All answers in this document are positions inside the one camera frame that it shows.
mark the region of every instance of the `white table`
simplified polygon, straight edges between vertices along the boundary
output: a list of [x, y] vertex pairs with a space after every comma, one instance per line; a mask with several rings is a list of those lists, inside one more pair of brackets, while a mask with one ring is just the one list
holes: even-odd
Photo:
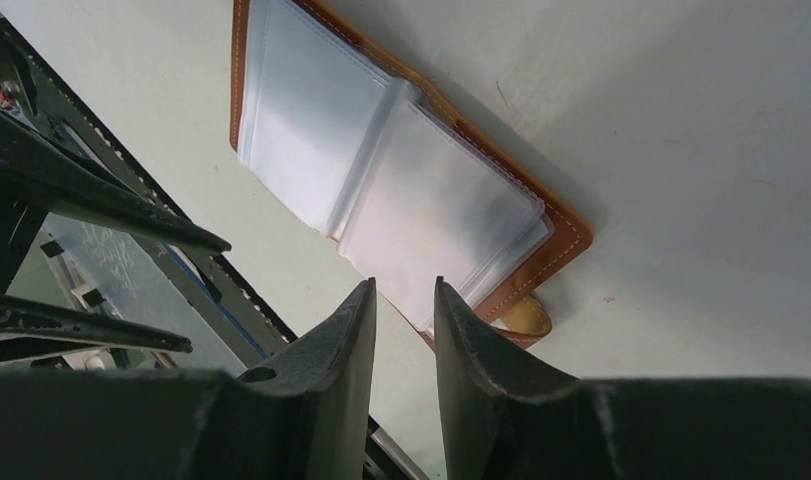
[[[575, 205], [532, 352], [580, 376], [811, 377], [811, 0], [337, 0]], [[228, 146], [232, 5], [0, 9], [296, 333], [359, 281]], [[384, 301], [371, 413], [444, 475], [434, 358]]]

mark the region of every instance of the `leather strap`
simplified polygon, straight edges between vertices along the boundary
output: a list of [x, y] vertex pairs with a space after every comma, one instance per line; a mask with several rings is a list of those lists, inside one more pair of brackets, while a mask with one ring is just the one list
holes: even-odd
[[[551, 330], [551, 321], [543, 307], [529, 294], [590, 246], [593, 240], [590, 227], [567, 204], [464, 118], [428, 78], [367, 38], [327, 4], [317, 0], [292, 1], [377, 65], [419, 86], [425, 92], [439, 119], [454, 128], [471, 145], [543, 200], [546, 207], [545, 216], [548, 216], [554, 225], [552, 236], [475, 309], [476, 313], [488, 323], [502, 317], [510, 330], [497, 330], [524, 348], [543, 338]], [[231, 40], [230, 130], [230, 142], [235, 150], [243, 105], [248, 16], [249, 0], [235, 0]]]

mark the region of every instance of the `open wallet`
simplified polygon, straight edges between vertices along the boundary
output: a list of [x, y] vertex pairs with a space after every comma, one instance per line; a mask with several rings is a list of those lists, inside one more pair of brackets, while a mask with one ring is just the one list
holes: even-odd
[[591, 229], [424, 76], [331, 7], [235, 0], [238, 160], [432, 344], [434, 279], [522, 347], [551, 330], [532, 290]]

